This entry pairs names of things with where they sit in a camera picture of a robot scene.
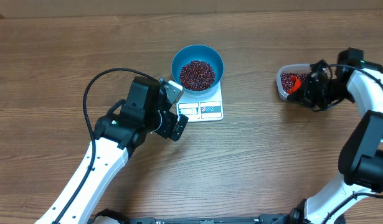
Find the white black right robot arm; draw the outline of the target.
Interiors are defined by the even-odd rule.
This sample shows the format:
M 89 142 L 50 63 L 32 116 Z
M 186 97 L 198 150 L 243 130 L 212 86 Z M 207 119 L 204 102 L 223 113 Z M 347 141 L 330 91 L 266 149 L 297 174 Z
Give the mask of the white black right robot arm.
M 279 97 L 313 112 L 344 100 L 357 106 L 359 124 L 341 149 L 338 173 L 316 195 L 270 223 L 345 223 L 345 212 L 367 197 L 383 199 L 383 66 L 348 48 L 335 64 L 320 60 L 284 66 L 276 77 Z

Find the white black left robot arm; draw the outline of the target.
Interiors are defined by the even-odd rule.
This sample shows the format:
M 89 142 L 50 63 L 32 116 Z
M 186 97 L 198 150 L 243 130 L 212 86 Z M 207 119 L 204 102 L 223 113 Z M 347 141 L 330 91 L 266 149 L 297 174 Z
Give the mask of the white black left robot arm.
M 98 119 L 85 157 L 38 223 L 87 223 L 114 176 L 147 134 L 179 140 L 188 118 L 170 109 L 183 93 L 174 81 L 136 77 L 127 99 Z

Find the red plastic scoop blue handle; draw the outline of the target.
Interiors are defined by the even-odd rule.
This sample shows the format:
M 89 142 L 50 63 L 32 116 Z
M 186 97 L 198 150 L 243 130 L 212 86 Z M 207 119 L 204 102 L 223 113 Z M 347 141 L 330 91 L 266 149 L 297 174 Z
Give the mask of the red plastic scoop blue handle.
M 297 76 L 291 76 L 288 81 L 287 93 L 290 95 L 301 87 L 301 80 Z

